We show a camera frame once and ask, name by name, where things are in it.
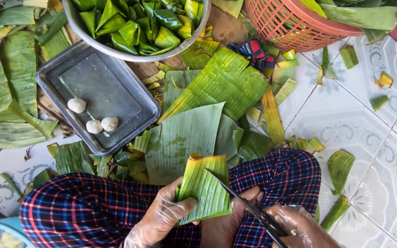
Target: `floor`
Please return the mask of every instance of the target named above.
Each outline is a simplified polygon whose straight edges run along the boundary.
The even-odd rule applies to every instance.
[[[344,149],[356,157],[343,194],[351,207],[335,223],[330,233],[349,248],[397,248],[397,42],[387,37],[374,45],[363,45],[365,38],[346,38],[329,46],[330,61],[337,80],[324,79],[325,87],[316,86],[322,50],[298,54],[300,66],[295,70],[298,82],[294,92],[280,106],[286,136],[318,138],[326,149],[316,154],[322,166],[320,193],[321,220],[337,197],[327,170],[327,161],[336,150]],[[359,65],[347,70],[339,56],[345,44],[353,45]],[[394,83],[378,89],[373,77],[387,72]],[[370,99],[386,94],[390,101],[373,112]],[[0,173],[7,172],[23,191],[28,182],[54,160],[46,145],[79,141],[78,137],[55,137],[28,150],[0,150]],[[0,213],[18,214],[19,198],[0,177]]]

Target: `stainless steel bowl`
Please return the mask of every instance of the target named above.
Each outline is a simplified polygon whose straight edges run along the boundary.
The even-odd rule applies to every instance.
[[[197,38],[200,36],[201,31],[205,28],[206,23],[209,18],[209,14],[211,13],[211,0],[202,0],[202,2],[205,4],[203,7],[203,14],[201,16],[201,21],[200,25],[192,35],[191,39],[186,40],[173,50],[160,54],[160,55],[155,55],[155,56],[136,56],[136,55],[131,55],[131,54],[126,54],[123,52],[119,52],[113,48],[109,48],[100,42],[96,41],[93,39],[87,32],[86,32],[86,27],[84,22],[82,21],[80,15],[79,15],[79,9],[74,5],[72,0],[64,0],[63,1],[63,8],[65,10],[65,14],[67,15],[68,23],[72,27],[72,29],[75,31],[79,37],[84,40],[86,43],[88,43],[90,46],[93,48],[101,51],[104,54],[116,57],[118,59],[122,59],[125,61],[132,61],[132,62],[154,62],[154,61],[159,61],[163,59],[167,59],[170,57],[173,57],[184,50],[188,48],[189,46],[194,43],[194,41],[197,40]]]

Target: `blue plaid cloth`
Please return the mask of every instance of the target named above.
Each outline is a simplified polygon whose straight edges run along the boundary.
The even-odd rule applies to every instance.
[[[321,184],[316,159],[298,149],[279,149],[230,170],[231,187],[241,194],[258,185],[261,207],[298,204],[315,214]],[[20,210],[21,224],[37,247],[119,247],[141,220],[162,186],[100,178],[75,172],[33,190]],[[200,225],[175,227],[162,247],[198,247]],[[272,239],[249,215],[234,247],[271,247]]]

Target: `metal tray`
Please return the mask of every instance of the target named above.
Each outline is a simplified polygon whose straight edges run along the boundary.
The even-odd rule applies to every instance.
[[[160,105],[124,61],[110,57],[80,41],[42,65],[36,81],[99,156],[114,154],[160,116]],[[83,99],[86,109],[77,114],[67,107],[72,98]],[[113,132],[87,132],[85,123],[116,116]]]

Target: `plastic glove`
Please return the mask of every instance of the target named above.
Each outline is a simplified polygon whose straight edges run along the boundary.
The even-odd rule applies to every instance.
[[[291,236],[281,240],[289,248],[341,248],[324,229],[312,218],[302,206],[275,204],[266,208],[272,216]]]
[[[174,225],[188,215],[197,205],[197,200],[188,198],[178,203],[176,188],[182,177],[160,189],[148,211],[125,238],[123,247],[149,248],[160,247],[160,241],[165,238]]]

